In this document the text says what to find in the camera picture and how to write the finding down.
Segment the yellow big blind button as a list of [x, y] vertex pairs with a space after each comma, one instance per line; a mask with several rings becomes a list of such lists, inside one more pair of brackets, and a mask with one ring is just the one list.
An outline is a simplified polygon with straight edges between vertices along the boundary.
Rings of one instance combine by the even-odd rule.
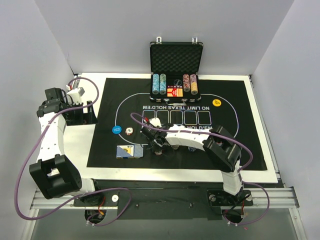
[[220, 107], [222, 105], [222, 102], [220, 99], [214, 99], [212, 101], [212, 105], [215, 106], [215, 107]]

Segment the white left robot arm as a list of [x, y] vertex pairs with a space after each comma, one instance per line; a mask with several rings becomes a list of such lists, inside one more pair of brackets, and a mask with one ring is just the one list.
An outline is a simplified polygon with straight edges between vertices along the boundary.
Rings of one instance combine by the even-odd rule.
[[46, 199], [81, 194], [92, 206], [99, 205], [103, 200], [103, 193], [96, 189], [94, 180], [82, 178], [65, 154], [64, 133], [67, 126], [98, 123], [92, 102], [87, 104], [87, 112], [84, 112], [82, 103], [71, 105], [56, 98], [44, 101], [36, 112], [43, 138], [37, 161], [29, 166], [29, 173]]

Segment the blue small blind button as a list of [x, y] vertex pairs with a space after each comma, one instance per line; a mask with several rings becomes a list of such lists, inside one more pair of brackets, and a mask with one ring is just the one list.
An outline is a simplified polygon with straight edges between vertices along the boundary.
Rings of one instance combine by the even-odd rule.
[[113, 126], [111, 131], [113, 134], [119, 135], [122, 132], [122, 127], [119, 125], [115, 125], [115, 126]]

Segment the red chips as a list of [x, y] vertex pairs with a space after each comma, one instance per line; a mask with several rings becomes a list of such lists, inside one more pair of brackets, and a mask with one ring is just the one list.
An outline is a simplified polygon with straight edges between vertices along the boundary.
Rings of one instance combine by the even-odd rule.
[[132, 127], [127, 127], [125, 129], [125, 134], [128, 135], [128, 136], [132, 135], [133, 132], [134, 132], [134, 129]]

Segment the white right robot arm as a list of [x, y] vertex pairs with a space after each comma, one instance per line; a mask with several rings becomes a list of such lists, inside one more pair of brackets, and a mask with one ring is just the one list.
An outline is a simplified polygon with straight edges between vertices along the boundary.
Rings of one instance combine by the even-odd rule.
[[232, 136], [222, 127], [212, 129], [191, 129], [183, 125], [168, 124], [141, 129], [154, 153], [165, 146], [180, 146], [204, 151], [212, 165], [221, 171], [223, 180], [223, 198], [230, 205], [236, 204], [242, 197], [243, 188], [240, 174], [242, 147], [233, 142]]

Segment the red poker chip stack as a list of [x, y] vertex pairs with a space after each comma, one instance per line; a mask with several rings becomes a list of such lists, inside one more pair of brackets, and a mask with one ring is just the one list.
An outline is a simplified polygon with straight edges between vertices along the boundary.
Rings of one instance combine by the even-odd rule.
[[154, 152], [154, 154], [157, 155], [157, 156], [161, 155], [162, 153], [163, 153], [163, 152], [162, 152], [161, 150], [158, 150], [158, 151], [155, 151], [155, 152]]

